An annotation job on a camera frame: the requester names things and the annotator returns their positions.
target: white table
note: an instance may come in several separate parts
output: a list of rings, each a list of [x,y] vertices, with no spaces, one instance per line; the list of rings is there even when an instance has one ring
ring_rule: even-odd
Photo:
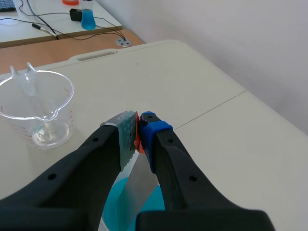
[[[77,129],[43,152],[27,148],[0,119],[0,198],[78,148],[102,122],[150,110],[173,126],[227,198],[264,210],[276,230],[308,226],[308,137],[188,46],[161,41],[96,51],[41,69],[72,79]]]
[[[71,8],[80,9],[80,4],[77,6],[64,5],[61,0],[29,0],[29,3],[36,14],[44,13],[69,13]],[[22,4],[20,0],[14,0],[16,7],[15,12],[1,12],[2,18],[16,18],[25,21],[42,23],[35,17],[29,17],[20,12],[19,6]],[[24,0],[23,11],[32,15],[26,0]],[[94,2],[93,14],[95,17],[105,18],[107,21],[116,25],[119,29],[122,25],[112,17],[102,6],[96,1]],[[71,21],[68,14],[51,14],[41,16],[52,28],[61,31],[70,36],[82,36],[88,34],[96,34],[110,31],[108,29],[96,28],[95,30],[84,30],[80,22]],[[106,28],[115,29],[115,27],[102,19],[95,19],[96,25]],[[15,20],[1,20],[0,21],[0,48],[16,45],[24,45],[35,42],[42,42],[54,40],[55,37],[50,36],[40,30],[31,26],[31,23],[18,22]]]

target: orange object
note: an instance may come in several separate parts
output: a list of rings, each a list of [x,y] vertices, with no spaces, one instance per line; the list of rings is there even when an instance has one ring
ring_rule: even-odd
[[[141,145],[141,140],[140,140],[140,136],[139,136],[139,133],[138,133],[138,123],[139,123],[139,115],[138,115],[138,112],[136,112],[136,136],[135,136],[135,140],[134,140],[134,146],[136,148],[136,150],[139,152],[139,153],[143,153],[144,154],[144,150],[142,148],[142,145]]]
[[[65,5],[75,6],[79,4],[78,0],[62,0]]]

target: white wall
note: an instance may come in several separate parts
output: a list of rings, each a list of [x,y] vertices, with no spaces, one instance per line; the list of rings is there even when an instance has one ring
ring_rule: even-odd
[[[97,0],[145,42],[184,41],[308,134],[308,0]]]

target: clear plastic jug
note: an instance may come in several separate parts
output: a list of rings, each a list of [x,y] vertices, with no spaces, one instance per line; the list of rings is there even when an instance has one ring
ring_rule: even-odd
[[[0,83],[0,115],[28,146],[58,147],[75,130],[73,83],[62,74],[27,66],[26,74],[11,66],[12,76]]]

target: cable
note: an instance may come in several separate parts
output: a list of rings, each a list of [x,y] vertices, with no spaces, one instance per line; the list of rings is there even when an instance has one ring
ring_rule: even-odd
[[[34,13],[34,11],[32,10],[32,8],[31,8],[31,6],[30,6],[29,0],[26,0],[26,1],[27,1],[28,7],[29,7],[30,11],[32,12],[32,14],[35,15],[38,19],[40,19],[43,23],[45,23],[46,26],[48,26],[48,27],[52,30],[52,32],[53,32],[54,34],[56,34],[56,32],[54,32],[53,28],[52,28],[48,23],[46,23],[44,19],[42,19],[41,17],[37,16],[36,13]]]
[[[22,12],[22,13],[24,13],[25,15],[27,15],[27,16],[29,16],[29,17],[36,17],[36,16],[43,16],[43,15],[50,15],[50,14],[68,14],[68,15],[70,15],[69,13],[64,13],[64,12],[60,12],[60,13],[44,13],[44,14],[35,14],[35,15],[30,15],[30,14],[27,14],[26,12],[24,12],[21,8],[23,7],[23,5],[24,5],[24,1],[23,0],[20,0],[21,2],[22,2],[22,4],[19,6],[19,10]],[[119,35],[124,41],[126,41],[126,38],[125,38],[125,36],[123,35],[123,33],[119,30],[119,28],[116,26],[116,25],[114,25],[114,24],[112,24],[111,22],[109,22],[109,21],[107,21],[106,19],[104,19],[104,18],[99,18],[99,17],[94,17],[94,18],[98,18],[98,19],[103,19],[103,20],[105,20],[107,23],[109,23],[110,25],[113,25],[117,30],[113,30],[113,29],[111,29],[111,28],[107,28],[107,27],[103,27],[103,26],[98,26],[98,25],[96,25],[97,27],[99,27],[99,28],[104,28],[104,29],[108,29],[108,30],[111,30],[111,31],[114,31],[117,35]]]
[[[99,18],[99,17],[94,17],[94,18],[103,19],[103,20],[105,20],[107,23],[109,23],[110,25],[113,25],[113,26],[117,29],[117,31],[123,36],[122,39],[124,39],[124,41],[126,41],[125,36],[122,34],[121,30],[119,30],[119,28],[118,28],[116,25],[112,24],[111,22],[107,21],[107,20],[104,19],[104,18]]]
[[[34,24],[39,24],[39,25],[44,25],[45,26],[45,24],[43,24],[43,23],[37,23],[37,22],[30,22],[30,21],[25,21],[25,20],[20,20],[20,19],[16,19],[16,18],[2,18],[2,19],[0,19],[0,21],[1,20],[5,20],[5,19],[11,19],[11,20],[16,20],[16,21],[20,21],[20,22],[24,22],[24,23],[34,23]],[[117,33],[113,33],[113,32],[104,32],[104,33],[99,33],[99,34],[95,34],[95,35],[92,35],[92,36],[90,36],[90,37],[88,37],[88,38],[74,38],[74,37],[72,37],[72,36],[69,36],[69,35],[67,35],[67,34],[65,34],[65,33],[62,33],[61,31],[58,31],[58,30],[55,30],[55,31],[57,31],[58,33],[60,33],[60,34],[62,34],[62,35],[65,35],[65,36],[67,36],[67,37],[69,37],[69,38],[72,38],[72,39],[75,39],[75,40],[79,40],[79,41],[83,41],[83,40],[87,40],[87,39],[90,39],[90,38],[92,38],[92,37],[94,37],[94,36],[97,36],[97,35],[103,35],[103,34],[115,34],[115,35],[118,35]]]

